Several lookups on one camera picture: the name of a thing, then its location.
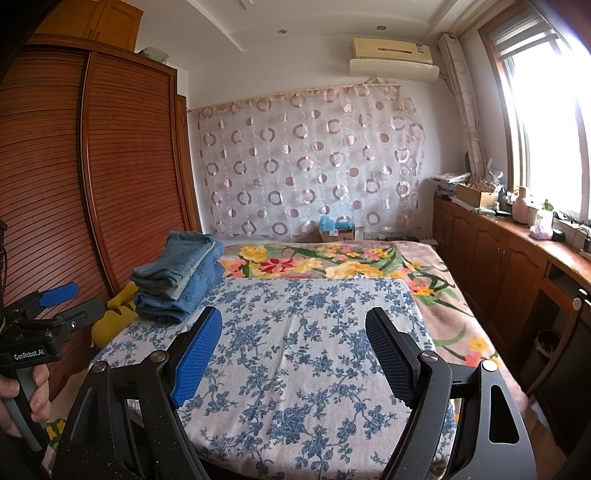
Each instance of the pink bottle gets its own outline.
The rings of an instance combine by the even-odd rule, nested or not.
[[[519,187],[519,196],[513,202],[513,220],[527,225],[528,210],[526,200],[530,196],[527,187]]]

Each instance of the bed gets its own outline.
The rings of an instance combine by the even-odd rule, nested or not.
[[[427,245],[241,244],[226,247],[220,262],[225,280],[202,305],[222,309],[224,333],[197,395],[179,411],[199,455],[212,463],[264,479],[379,477],[408,410],[376,374],[361,331],[374,306],[450,362],[494,360],[519,406],[527,405]],[[181,326],[134,322],[96,359],[136,363],[166,348],[199,311]],[[458,411],[450,404],[433,478],[446,465]],[[63,420],[49,428],[55,445]]]

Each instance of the human hand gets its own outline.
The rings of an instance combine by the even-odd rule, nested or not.
[[[46,365],[37,365],[33,367],[31,376],[37,389],[31,397],[31,419],[36,422],[49,420],[51,414],[51,404],[49,402],[49,370]],[[19,384],[12,378],[6,378],[0,375],[0,397],[14,398],[18,395]],[[6,410],[3,402],[0,402],[0,428],[2,431],[14,437],[20,437],[21,432],[12,421],[11,416]]]

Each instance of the beige air conditioner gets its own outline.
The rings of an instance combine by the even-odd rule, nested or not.
[[[381,38],[354,38],[354,59],[349,71],[354,76],[376,76],[389,79],[411,79],[434,82],[439,67],[433,65],[426,45]]]

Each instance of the cardboard box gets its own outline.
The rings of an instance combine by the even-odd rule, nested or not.
[[[458,183],[456,185],[456,196],[464,202],[474,205],[476,208],[493,208],[499,200],[498,193],[485,193],[471,189],[468,185]]]
[[[336,230],[332,233],[334,232],[337,232],[336,236],[331,235],[331,232],[329,231],[320,232],[322,241],[325,244],[329,244],[331,242],[344,242],[346,240],[353,240],[355,238],[355,230]]]

